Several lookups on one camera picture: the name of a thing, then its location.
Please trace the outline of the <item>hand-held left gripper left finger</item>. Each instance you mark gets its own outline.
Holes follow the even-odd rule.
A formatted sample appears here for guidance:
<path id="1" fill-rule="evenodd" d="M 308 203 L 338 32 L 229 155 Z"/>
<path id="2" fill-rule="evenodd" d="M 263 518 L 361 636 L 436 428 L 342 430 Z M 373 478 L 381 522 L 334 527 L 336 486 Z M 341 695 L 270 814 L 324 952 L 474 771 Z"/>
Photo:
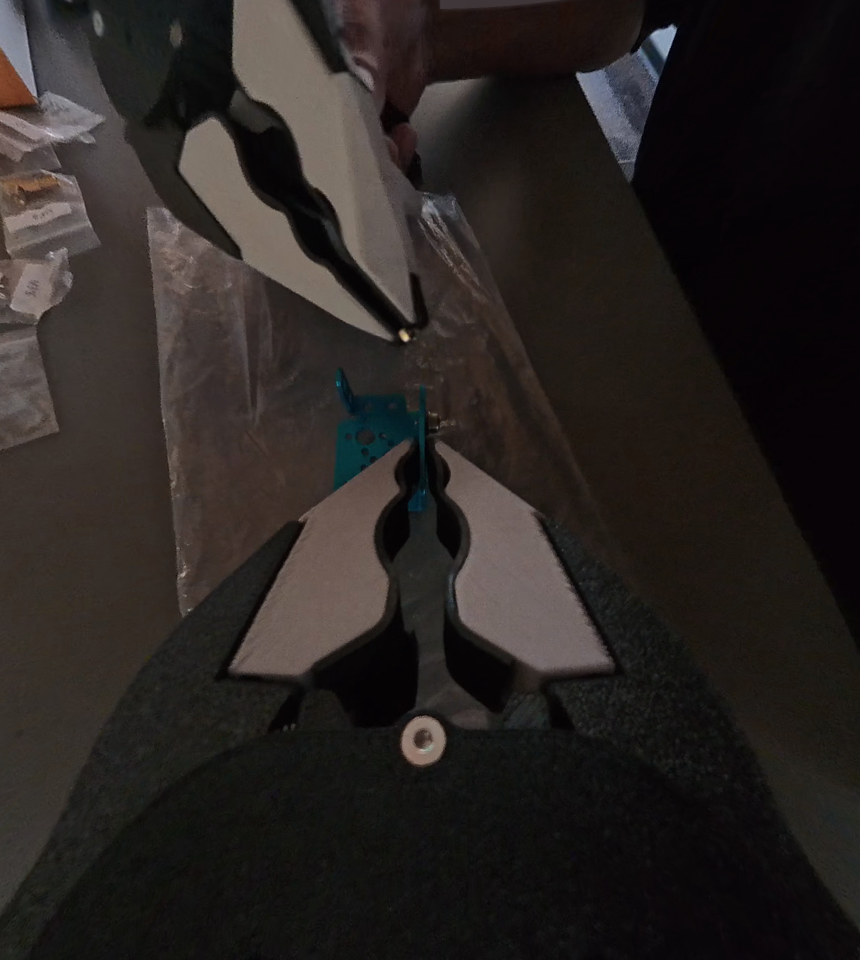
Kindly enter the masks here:
<path id="1" fill-rule="evenodd" d="M 419 447 L 405 440 L 300 519 L 300 531 L 228 666 L 307 682 L 386 633 L 400 606 L 394 560 L 410 535 Z"/>

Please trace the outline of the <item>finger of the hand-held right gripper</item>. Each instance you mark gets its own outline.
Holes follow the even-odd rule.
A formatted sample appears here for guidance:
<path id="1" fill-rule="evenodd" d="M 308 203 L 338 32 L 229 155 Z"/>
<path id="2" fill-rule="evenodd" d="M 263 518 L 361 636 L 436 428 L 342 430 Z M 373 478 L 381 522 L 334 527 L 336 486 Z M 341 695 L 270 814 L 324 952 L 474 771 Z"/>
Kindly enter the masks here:
<path id="1" fill-rule="evenodd" d="M 292 136 L 295 197 L 323 262 L 385 329 L 427 322 L 376 105 L 332 2 L 233 3 L 231 54 L 245 101 Z"/>
<path id="2" fill-rule="evenodd" d="M 322 241 L 295 197 L 296 153 L 286 126 L 245 98 L 185 132 L 178 173 L 237 250 L 267 278 L 343 323 L 399 343 L 323 262 Z"/>

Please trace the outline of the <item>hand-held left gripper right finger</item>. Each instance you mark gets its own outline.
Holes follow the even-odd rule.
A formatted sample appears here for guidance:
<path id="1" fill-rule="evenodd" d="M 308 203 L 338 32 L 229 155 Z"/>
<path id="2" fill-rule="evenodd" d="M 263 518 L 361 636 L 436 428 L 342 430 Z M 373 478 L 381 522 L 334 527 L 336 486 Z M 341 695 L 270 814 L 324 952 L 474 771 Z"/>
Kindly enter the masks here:
<path id="1" fill-rule="evenodd" d="M 447 667 L 458 683 L 554 683 L 617 670 L 542 515 L 444 442 L 440 539 L 452 553 Z"/>

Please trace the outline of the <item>blue perforated metal bracket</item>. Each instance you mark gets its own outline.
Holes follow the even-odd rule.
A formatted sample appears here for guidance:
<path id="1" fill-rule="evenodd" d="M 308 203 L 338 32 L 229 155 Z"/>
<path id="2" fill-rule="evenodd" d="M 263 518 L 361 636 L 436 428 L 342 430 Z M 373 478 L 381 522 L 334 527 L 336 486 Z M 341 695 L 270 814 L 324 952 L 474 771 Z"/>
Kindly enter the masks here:
<path id="1" fill-rule="evenodd" d="M 411 408 L 402 393 L 365 395 L 354 391 L 341 366 L 337 368 L 335 382 L 346 417 L 337 429 L 334 490 L 408 441 L 418 451 L 419 458 L 418 479 L 411 483 L 408 509 L 414 514 L 424 512 L 430 500 L 427 445 L 432 432 L 427 386 L 419 385 L 417 405 Z"/>

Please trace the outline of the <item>person's right hand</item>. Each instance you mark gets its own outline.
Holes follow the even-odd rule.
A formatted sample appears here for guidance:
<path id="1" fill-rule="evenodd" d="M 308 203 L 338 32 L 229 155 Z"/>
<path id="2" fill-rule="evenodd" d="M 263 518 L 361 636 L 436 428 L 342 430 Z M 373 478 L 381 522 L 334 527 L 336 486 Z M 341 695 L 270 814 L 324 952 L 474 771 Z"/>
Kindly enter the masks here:
<path id="1" fill-rule="evenodd" d="M 411 117 L 432 78 L 429 2 L 371 2 L 361 14 L 359 58 L 371 72 L 390 157 L 410 176 L 418 159 Z"/>

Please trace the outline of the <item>large clear plastic bag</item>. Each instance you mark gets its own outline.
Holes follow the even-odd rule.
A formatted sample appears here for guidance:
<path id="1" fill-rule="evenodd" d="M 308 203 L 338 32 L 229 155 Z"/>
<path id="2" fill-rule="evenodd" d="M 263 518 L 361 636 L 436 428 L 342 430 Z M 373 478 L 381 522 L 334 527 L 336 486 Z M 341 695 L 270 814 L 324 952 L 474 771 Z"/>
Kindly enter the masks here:
<path id="1" fill-rule="evenodd" d="M 430 324 L 392 345 L 346 326 L 147 211 L 176 594 L 186 614 L 284 523 L 332 490 L 356 394 L 419 386 L 441 438 L 588 547 L 608 534 L 484 253 L 452 195 L 410 222 Z"/>

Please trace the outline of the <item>pile of small screw bags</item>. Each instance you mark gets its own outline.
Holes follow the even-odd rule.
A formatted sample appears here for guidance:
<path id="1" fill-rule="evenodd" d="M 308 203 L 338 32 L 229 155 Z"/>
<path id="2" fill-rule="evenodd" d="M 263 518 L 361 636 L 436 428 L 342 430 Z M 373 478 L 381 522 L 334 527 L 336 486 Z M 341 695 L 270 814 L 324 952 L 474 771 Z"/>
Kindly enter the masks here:
<path id="1" fill-rule="evenodd" d="M 59 429 L 37 327 L 71 290 L 71 258 L 100 241 L 55 149 L 93 143 L 103 120 L 52 91 L 0 107 L 0 452 Z"/>

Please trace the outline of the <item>person's dark clothing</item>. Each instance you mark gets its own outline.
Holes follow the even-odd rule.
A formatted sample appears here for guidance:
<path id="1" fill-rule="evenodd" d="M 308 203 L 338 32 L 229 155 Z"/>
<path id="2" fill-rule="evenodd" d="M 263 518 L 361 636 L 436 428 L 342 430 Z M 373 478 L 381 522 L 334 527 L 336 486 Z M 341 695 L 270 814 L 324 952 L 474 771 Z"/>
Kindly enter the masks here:
<path id="1" fill-rule="evenodd" d="M 633 186 L 860 647 L 860 1 L 670 26 Z"/>

